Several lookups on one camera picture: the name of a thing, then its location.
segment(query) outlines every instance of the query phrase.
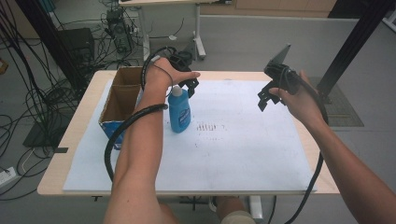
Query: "hand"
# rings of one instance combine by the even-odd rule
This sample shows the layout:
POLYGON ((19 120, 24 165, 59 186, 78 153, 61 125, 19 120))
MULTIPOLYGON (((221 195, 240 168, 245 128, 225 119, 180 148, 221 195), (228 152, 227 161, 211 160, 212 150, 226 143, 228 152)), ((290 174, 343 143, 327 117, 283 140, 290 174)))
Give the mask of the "hand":
POLYGON ((200 75, 201 74, 198 72, 179 72, 167 59, 160 58, 148 69, 146 82, 147 84, 156 83, 168 88, 169 86, 176 85, 181 81, 196 78, 200 75))
MULTIPOLYGON (((300 77, 311 86, 304 71, 300 72, 300 77)), ((300 89, 294 95, 290 95, 280 88, 272 88, 269 92, 281 98, 289 112, 303 125, 324 121, 316 102, 304 87, 300 86, 300 89)))

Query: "leg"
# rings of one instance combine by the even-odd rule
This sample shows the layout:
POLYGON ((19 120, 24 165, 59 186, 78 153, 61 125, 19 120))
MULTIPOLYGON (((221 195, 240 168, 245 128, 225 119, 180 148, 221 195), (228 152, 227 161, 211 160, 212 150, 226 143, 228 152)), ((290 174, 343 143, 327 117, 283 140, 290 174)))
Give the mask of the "leg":
POLYGON ((236 211, 247 211, 241 200, 236 197, 223 197, 216 198, 217 210, 216 213, 220 220, 223 220, 227 215, 236 211))

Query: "bottle label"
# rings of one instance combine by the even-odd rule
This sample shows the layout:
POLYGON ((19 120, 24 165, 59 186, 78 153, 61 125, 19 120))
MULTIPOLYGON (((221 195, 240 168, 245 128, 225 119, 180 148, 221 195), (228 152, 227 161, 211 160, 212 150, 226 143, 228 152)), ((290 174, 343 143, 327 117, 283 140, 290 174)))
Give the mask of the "bottle label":
POLYGON ((189 124, 189 117, 190 117, 190 109, 184 109, 180 111, 180 116, 178 117, 178 125, 179 127, 183 127, 189 124))

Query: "person's right hand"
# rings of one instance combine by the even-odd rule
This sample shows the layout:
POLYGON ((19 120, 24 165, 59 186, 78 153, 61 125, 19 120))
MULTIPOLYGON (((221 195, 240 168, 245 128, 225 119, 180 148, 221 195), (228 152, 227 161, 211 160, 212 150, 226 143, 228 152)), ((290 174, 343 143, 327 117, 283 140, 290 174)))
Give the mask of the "person's right hand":
MULTIPOLYGON (((300 72, 300 77, 311 85, 304 71, 300 72)), ((280 88, 272 88, 269 92, 281 98, 289 112, 303 125, 307 126, 324 121, 316 102, 303 86, 300 86, 300 89, 294 95, 290 95, 280 88)))

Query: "person's left hand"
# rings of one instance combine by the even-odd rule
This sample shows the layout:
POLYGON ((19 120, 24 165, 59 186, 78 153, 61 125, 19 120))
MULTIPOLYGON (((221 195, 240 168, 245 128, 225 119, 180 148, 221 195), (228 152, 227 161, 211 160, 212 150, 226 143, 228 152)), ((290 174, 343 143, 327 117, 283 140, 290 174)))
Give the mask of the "person's left hand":
POLYGON ((179 72, 166 58, 160 58, 148 69, 146 83, 157 83, 166 87, 178 84, 181 81, 199 77, 198 72, 179 72))

